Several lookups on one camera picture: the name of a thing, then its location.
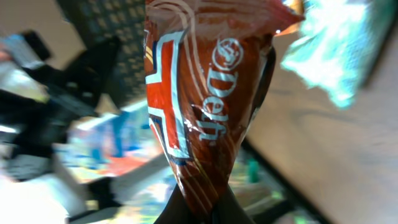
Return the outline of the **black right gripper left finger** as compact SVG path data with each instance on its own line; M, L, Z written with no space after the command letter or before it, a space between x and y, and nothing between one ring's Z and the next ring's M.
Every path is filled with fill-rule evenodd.
M172 191L164 210L154 224L191 224L195 216L188 207L178 185Z

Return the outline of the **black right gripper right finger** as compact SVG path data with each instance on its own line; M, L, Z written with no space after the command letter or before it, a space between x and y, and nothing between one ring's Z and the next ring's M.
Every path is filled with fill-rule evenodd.
M239 205L233 191L227 186L211 213L212 224L254 224Z

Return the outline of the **red chocolate bar wrapper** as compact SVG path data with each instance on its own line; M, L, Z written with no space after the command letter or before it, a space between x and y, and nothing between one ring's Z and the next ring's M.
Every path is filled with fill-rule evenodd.
M273 37L303 19L280 0L146 2L149 124L199 222L213 222L267 94Z

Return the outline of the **teal white snack packet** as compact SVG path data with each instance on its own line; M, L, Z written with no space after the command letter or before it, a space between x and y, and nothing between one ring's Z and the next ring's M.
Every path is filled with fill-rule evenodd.
M397 15L396 0L304 1L299 38L281 67L321 88L340 109L352 106Z

